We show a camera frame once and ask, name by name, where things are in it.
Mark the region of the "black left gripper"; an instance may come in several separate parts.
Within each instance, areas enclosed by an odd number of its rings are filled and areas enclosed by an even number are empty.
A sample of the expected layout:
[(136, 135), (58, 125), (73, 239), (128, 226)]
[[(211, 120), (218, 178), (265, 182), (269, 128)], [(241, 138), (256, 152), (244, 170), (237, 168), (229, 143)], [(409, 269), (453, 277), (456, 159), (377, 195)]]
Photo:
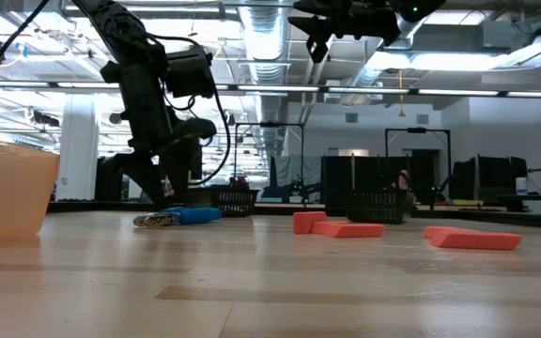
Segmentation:
[(203, 118), (178, 118), (165, 104), (158, 77), (144, 64), (109, 62), (101, 69), (101, 76), (106, 83), (119, 85), (124, 103), (121, 118), (131, 129), (129, 146), (133, 152), (121, 156), (119, 165), (153, 204), (164, 207), (160, 171), (152, 162), (157, 156), (173, 190), (172, 202), (183, 204), (199, 141), (216, 134), (214, 123)]

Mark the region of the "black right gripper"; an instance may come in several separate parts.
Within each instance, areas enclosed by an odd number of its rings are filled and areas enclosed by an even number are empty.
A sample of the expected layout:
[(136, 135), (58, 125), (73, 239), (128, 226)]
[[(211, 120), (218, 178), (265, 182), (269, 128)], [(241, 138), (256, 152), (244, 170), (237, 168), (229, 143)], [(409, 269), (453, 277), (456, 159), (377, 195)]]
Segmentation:
[(396, 40), (401, 31), (394, 9), (381, 1), (297, 0), (293, 7), (313, 14), (312, 18), (289, 17), (288, 22), (309, 36), (306, 42), (311, 59), (320, 63), (329, 52), (329, 38), (353, 36)]

